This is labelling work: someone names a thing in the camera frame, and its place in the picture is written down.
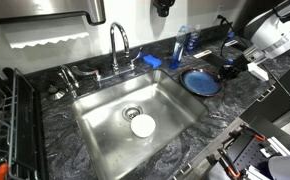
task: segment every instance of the paper towel holder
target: paper towel holder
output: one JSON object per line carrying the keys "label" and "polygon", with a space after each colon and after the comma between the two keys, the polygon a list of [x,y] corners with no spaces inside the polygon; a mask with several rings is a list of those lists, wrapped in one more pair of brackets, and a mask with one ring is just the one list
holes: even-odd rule
{"label": "paper towel holder", "polygon": [[0,24],[86,16],[90,25],[106,21],[103,0],[0,0]]}

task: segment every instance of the blue bottle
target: blue bottle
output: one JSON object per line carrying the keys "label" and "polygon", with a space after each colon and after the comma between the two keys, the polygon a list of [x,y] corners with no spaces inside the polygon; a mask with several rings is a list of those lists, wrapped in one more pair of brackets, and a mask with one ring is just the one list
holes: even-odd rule
{"label": "blue bottle", "polygon": [[174,53],[172,56],[171,63],[169,64],[170,69],[177,69],[179,66],[179,63],[181,62],[181,57],[184,49],[184,43],[186,40],[186,26],[182,26],[180,30],[178,31],[178,34],[176,36],[176,43],[174,47]]}
{"label": "blue bottle", "polygon": [[201,26],[197,24],[193,32],[191,33],[191,37],[189,38],[189,41],[187,42],[187,46],[186,46],[187,51],[191,51],[197,46],[198,38],[200,34],[201,34]]}

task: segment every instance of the black granite countertop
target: black granite countertop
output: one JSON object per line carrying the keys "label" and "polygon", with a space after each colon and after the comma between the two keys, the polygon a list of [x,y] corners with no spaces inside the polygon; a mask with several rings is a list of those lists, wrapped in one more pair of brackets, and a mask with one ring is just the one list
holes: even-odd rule
{"label": "black granite countertop", "polygon": [[[152,54],[161,59],[163,64],[159,69],[179,81],[179,74],[186,68],[202,68],[217,72],[217,68],[202,59],[194,58],[193,55],[207,49],[219,55],[221,43],[222,40],[220,39],[206,41],[193,52],[184,52],[180,67],[176,70],[168,68],[174,39],[145,45],[144,54]],[[132,57],[136,56],[137,50],[138,48],[134,48],[131,51]],[[241,52],[232,47],[226,47],[223,54],[227,58],[235,58]],[[76,65],[83,70],[97,68],[101,72],[109,71],[111,69],[110,59],[109,55],[104,55],[78,62]],[[126,62],[120,55],[118,62],[124,61]],[[268,60],[264,64],[274,75],[280,77],[290,69],[290,58]],[[93,93],[152,70],[149,65],[140,60],[135,61],[135,65],[136,69],[133,72],[106,80],[102,82],[101,86],[93,81],[91,77],[79,77],[80,88],[78,93]],[[57,68],[52,68],[29,76],[30,82],[41,94],[49,177],[50,179],[97,179],[72,113],[73,98],[70,94],[58,101],[51,101],[47,98],[49,84],[64,87],[62,80],[56,74],[56,70]],[[197,97],[208,107],[209,114],[123,179],[171,179],[177,170],[191,162],[204,147],[267,88],[267,83],[255,79],[247,72],[243,72],[239,74],[238,78],[224,83],[223,90],[217,96],[210,98]]]}

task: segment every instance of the drain strainer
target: drain strainer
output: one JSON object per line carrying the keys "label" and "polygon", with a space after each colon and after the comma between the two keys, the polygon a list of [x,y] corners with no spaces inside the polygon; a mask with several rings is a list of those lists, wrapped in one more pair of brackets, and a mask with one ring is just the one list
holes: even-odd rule
{"label": "drain strainer", "polygon": [[123,109],[123,117],[127,121],[131,121],[134,117],[143,113],[143,109],[136,104],[130,104]]}

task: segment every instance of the black dish rack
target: black dish rack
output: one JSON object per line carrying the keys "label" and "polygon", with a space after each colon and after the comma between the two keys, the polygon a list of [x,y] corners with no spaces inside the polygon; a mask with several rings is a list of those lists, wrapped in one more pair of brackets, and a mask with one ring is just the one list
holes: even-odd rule
{"label": "black dish rack", "polygon": [[0,109],[0,165],[8,165],[5,179],[47,179],[39,95],[16,68],[12,84],[11,95],[2,93],[5,104]]}

